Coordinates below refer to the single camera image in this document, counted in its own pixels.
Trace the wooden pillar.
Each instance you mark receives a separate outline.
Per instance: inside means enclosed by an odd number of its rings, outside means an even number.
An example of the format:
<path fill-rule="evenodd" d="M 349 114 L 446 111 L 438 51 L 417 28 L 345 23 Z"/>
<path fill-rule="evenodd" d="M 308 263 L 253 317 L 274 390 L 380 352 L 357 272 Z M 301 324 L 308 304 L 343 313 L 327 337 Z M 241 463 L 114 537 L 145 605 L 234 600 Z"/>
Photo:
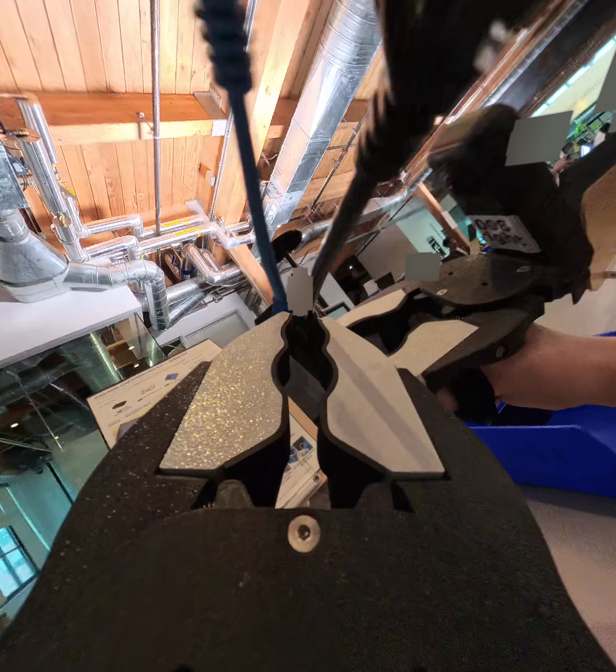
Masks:
<path fill-rule="evenodd" d="M 227 249 L 227 253 L 238 265 L 257 293 L 263 298 L 266 305 L 271 306 L 274 300 L 274 291 L 267 273 L 253 255 L 251 249 L 247 245 L 239 245 Z"/>

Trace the printed instruction poster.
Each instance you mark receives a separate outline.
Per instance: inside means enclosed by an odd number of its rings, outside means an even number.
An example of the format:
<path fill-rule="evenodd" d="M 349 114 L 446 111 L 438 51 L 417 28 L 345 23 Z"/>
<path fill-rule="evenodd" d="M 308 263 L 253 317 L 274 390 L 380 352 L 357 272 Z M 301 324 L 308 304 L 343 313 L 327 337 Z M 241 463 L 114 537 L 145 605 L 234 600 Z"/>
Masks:
<path fill-rule="evenodd" d="M 87 400 L 108 446 L 116 442 L 197 365 L 209 362 L 221 348 L 207 339 L 169 357 L 132 378 L 94 394 Z M 327 481 L 317 457 L 317 427 L 299 406 L 288 400 L 290 457 L 284 470 L 276 508 L 307 506 Z"/>

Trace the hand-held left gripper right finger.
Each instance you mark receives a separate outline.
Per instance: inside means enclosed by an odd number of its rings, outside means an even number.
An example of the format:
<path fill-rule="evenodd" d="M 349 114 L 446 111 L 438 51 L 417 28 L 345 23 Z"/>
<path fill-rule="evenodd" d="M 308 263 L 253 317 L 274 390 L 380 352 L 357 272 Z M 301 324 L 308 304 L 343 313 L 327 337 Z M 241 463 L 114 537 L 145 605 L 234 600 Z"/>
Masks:
<path fill-rule="evenodd" d="M 329 440 L 386 475 L 442 478 L 442 461 L 389 358 L 337 321 L 321 324 L 335 374 L 323 420 Z"/>

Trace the silver ventilation duct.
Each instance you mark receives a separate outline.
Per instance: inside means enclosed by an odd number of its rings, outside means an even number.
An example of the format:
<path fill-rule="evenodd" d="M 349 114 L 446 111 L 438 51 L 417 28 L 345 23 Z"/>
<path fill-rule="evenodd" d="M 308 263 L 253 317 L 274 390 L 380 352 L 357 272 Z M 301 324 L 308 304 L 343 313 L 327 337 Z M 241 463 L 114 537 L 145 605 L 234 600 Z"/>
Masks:
<path fill-rule="evenodd" d="M 270 237 L 303 197 L 379 49 L 374 1 L 336 1 L 263 198 Z"/>

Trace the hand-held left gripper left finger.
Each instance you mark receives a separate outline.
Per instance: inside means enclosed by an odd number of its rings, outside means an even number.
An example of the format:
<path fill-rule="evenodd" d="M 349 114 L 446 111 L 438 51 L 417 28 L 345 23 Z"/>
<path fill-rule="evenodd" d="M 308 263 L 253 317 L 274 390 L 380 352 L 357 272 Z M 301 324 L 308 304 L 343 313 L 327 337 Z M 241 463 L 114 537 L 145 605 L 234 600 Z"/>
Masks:
<path fill-rule="evenodd" d="M 162 472 L 213 476 L 286 439 L 288 400 L 278 366 L 291 317 L 272 316 L 216 355 L 162 459 Z"/>

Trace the person's right hand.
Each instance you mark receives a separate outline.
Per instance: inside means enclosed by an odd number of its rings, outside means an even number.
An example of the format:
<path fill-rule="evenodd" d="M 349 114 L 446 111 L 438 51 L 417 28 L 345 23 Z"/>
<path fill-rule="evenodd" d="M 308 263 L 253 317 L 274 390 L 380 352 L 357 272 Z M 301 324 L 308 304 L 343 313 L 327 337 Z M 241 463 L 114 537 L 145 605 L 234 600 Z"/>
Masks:
<path fill-rule="evenodd" d="M 576 337 L 533 324 L 513 357 L 480 369 L 496 399 L 516 407 L 558 411 L 587 403 L 588 359 L 603 339 Z"/>

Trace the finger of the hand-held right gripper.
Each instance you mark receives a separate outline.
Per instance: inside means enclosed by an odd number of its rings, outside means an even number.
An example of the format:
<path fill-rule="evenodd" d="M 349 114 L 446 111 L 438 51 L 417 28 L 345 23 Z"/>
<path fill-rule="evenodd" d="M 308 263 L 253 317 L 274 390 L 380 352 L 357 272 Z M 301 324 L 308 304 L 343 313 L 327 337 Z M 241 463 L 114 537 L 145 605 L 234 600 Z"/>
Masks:
<path fill-rule="evenodd" d="M 415 327 L 388 360 L 425 381 L 424 372 L 478 330 L 462 320 L 429 321 Z"/>
<path fill-rule="evenodd" d="M 420 289 L 391 289 L 389 292 L 381 292 L 340 317 L 339 324 L 347 329 L 355 329 L 371 320 L 398 320 L 402 315 L 410 314 L 417 301 L 423 298 L 424 293 Z"/>

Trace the black pole with round top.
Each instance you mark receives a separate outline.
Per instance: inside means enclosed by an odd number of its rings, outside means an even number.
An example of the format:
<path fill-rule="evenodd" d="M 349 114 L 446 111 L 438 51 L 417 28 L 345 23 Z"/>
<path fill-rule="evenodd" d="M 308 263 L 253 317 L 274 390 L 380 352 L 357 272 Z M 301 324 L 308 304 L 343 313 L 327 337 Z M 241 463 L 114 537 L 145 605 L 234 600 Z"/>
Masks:
<path fill-rule="evenodd" d="M 303 231 L 288 229 L 271 241 L 276 263 L 280 264 L 305 244 Z"/>

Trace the rectangular metal duct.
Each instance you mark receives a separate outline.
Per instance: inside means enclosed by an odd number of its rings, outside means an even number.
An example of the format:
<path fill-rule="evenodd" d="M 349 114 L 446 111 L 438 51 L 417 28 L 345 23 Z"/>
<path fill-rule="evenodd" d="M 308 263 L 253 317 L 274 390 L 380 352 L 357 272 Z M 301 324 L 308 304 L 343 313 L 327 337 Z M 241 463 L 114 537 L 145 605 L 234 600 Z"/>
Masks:
<path fill-rule="evenodd" d="M 31 231 L 21 214 L 27 201 L 0 140 L 0 286 L 19 302 L 30 303 L 70 289 L 143 287 L 151 326 L 163 331 L 175 317 L 169 310 L 165 276 L 152 262 L 133 259 L 119 264 L 86 264 L 79 244 L 80 226 L 72 224 L 66 204 L 56 203 L 58 238 L 64 255 Z"/>

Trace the blue plastic bin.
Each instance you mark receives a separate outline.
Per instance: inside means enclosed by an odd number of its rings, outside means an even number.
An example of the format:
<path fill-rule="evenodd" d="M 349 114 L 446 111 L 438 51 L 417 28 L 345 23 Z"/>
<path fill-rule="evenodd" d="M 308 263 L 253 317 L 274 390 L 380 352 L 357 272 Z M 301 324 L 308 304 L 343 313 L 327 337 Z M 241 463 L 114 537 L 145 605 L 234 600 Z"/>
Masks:
<path fill-rule="evenodd" d="M 616 498 L 616 408 L 504 404 L 475 431 L 515 482 Z"/>

